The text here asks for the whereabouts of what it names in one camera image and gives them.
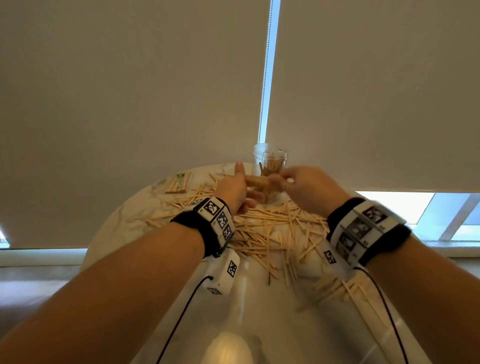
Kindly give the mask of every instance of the person's right hand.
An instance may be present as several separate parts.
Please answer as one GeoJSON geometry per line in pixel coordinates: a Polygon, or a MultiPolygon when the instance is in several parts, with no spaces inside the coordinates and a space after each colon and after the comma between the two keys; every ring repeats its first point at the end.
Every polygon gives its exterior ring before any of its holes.
{"type": "Polygon", "coordinates": [[[270,188],[285,191],[301,209],[327,218],[351,196],[318,167],[284,168],[268,176],[270,188]]]}

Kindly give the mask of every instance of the person's right arm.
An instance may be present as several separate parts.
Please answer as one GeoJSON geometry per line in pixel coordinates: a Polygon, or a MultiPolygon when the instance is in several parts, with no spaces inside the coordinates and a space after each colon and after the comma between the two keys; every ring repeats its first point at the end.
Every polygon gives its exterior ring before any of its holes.
{"type": "MultiPolygon", "coordinates": [[[[302,209],[325,218],[350,199],[316,167],[283,169],[269,179],[302,209]]],[[[372,258],[367,269],[432,363],[480,363],[480,280],[413,234],[393,252],[372,258]]]]}

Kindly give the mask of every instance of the transparent container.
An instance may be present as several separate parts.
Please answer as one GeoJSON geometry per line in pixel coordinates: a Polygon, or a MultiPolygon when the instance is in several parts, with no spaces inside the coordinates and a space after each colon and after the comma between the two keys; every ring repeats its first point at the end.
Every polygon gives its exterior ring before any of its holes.
{"type": "MultiPolygon", "coordinates": [[[[287,152],[278,148],[272,143],[260,143],[253,148],[254,162],[252,174],[254,176],[268,176],[272,173],[279,173],[287,162],[287,152]]],[[[278,200],[279,193],[268,189],[257,188],[265,195],[264,204],[272,204],[278,200]]]]}

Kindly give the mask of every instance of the forearm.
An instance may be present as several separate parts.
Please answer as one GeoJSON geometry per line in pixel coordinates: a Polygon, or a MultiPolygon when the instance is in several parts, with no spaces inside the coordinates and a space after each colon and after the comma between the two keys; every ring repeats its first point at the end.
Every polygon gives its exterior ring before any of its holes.
{"type": "Polygon", "coordinates": [[[130,363],[204,255],[197,230],[170,223],[58,291],[0,343],[2,363],[130,363]]]}
{"type": "Polygon", "coordinates": [[[480,280],[414,237],[367,268],[433,363],[480,363],[480,280]]]}

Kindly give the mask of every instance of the cable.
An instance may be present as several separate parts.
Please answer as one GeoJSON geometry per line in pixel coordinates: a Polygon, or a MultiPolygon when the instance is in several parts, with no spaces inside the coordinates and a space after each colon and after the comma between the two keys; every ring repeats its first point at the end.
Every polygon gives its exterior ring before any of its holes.
{"type": "Polygon", "coordinates": [[[177,323],[175,324],[175,327],[173,328],[172,333],[171,333],[170,336],[168,337],[167,342],[165,343],[165,346],[163,347],[163,350],[162,350],[162,352],[160,353],[160,356],[158,357],[158,360],[156,361],[156,364],[158,364],[158,363],[160,362],[160,359],[162,359],[162,356],[163,356],[163,354],[165,353],[165,349],[167,348],[168,344],[170,343],[170,340],[171,340],[173,334],[175,333],[175,330],[177,329],[177,327],[178,327],[178,325],[179,325],[179,323],[180,323],[183,315],[185,314],[185,311],[187,311],[188,305],[190,304],[190,301],[192,300],[192,298],[193,298],[193,296],[195,295],[195,293],[197,292],[197,289],[198,289],[198,288],[200,287],[200,285],[201,285],[205,280],[207,280],[207,279],[212,280],[213,277],[212,277],[212,276],[206,276],[205,278],[203,278],[203,279],[200,281],[200,283],[198,283],[197,287],[195,287],[195,289],[193,290],[193,293],[192,293],[192,295],[190,296],[190,299],[188,300],[187,304],[185,305],[185,308],[183,309],[183,312],[181,313],[181,315],[180,315],[177,323]]]}
{"type": "Polygon", "coordinates": [[[392,314],[390,313],[390,310],[388,309],[387,302],[385,301],[384,295],[382,294],[382,291],[380,290],[380,287],[378,287],[377,283],[373,280],[372,276],[365,269],[360,268],[360,267],[354,267],[353,269],[361,270],[363,273],[365,273],[368,276],[368,278],[370,278],[370,280],[373,282],[375,287],[377,288],[377,291],[380,294],[380,298],[382,299],[382,301],[384,303],[385,310],[387,310],[388,318],[390,319],[390,322],[392,323],[393,330],[395,331],[395,336],[396,336],[396,339],[398,340],[398,344],[400,345],[400,349],[402,350],[402,354],[403,354],[403,358],[405,359],[405,363],[408,364],[407,353],[405,352],[405,348],[403,347],[402,339],[400,338],[400,335],[399,335],[399,333],[396,329],[395,322],[393,321],[392,314]]]}

